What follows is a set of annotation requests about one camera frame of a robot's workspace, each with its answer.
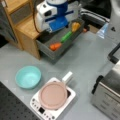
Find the electric burner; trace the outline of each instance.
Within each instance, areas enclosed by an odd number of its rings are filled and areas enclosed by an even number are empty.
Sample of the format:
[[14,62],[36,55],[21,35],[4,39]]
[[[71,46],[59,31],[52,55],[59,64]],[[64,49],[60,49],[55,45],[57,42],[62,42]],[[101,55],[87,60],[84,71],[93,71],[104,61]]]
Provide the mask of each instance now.
[[[51,78],[47,83],[54,82],[54,81],[60,82],[57,78]],[[30,106],[44,120],[56,120],[60,116],[60,114],[65,110],[65,108],[70,104],[70,102],[74,99],[74,97],[76,96],[76,93],[71,88],[69,88],[68,86],[66,86],[66,88],[67,88],[67,101],[61,108],[59,108],[57,110],[48,110],[48,109],[45,109],[44,107],[42,107],[39,102],[40,90],[31,99]]]

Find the pan handle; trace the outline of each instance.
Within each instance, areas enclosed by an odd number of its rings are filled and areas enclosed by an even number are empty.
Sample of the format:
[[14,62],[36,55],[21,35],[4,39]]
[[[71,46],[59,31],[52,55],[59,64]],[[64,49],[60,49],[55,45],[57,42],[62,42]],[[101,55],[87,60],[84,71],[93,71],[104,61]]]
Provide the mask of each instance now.
[[71,71],[69,71],[63,78],[62,78],[62,82],[67,84],[73,77],[73,73]]
[[117,52],[119,48],[120,43],[108,54],[108,59],[114,64],[116,64],[119,61],[119,59],[114,56],[114,54]]

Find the orange carrot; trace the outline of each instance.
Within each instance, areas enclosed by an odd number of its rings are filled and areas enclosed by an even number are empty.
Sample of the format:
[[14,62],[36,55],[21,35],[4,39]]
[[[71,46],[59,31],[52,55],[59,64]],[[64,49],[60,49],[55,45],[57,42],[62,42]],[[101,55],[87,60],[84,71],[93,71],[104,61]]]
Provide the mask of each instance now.
[[62,43],[54,43],[54,44],[51,44],[50,45],[50,49],[52,50],[52,51],[55,51],[55,50],[57,50],[57,49],[59,49],[60,47],[61,47],[61,45],[62,45]]

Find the light blue bowl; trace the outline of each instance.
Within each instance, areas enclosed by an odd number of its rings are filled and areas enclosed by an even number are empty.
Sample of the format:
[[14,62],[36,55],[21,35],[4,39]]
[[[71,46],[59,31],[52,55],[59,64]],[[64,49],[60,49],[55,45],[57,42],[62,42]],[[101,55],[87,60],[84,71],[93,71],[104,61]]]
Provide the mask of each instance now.
[[33,89],[41,79],[41,72],[35,66],[26,66],[20,69],[16,74],[16,84],[24,89]]

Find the gray countertop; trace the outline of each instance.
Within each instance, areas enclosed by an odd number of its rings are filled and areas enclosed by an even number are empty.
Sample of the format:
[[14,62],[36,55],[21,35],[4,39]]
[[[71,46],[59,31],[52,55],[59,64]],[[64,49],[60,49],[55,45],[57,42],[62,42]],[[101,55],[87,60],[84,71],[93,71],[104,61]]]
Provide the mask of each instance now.
[[[80,34],[57,61],[51,61],[45,55],[39,61],[7,44],[0,49],[0,80],[31,109],[30,99],[50,78],[61,79],[68,71],[72,71],[73,79],[68,86],[77,96],[58,120],[109,120],[91,104],[91,91],[96,78],[101,74],[106,75],[114,66],[107,60],[108,53],[114,47],[111,41],[87,32]],[[15,83],[17,71],[27,65],[37,66],[42,72],[41,82],[32,90],[21,89]]]

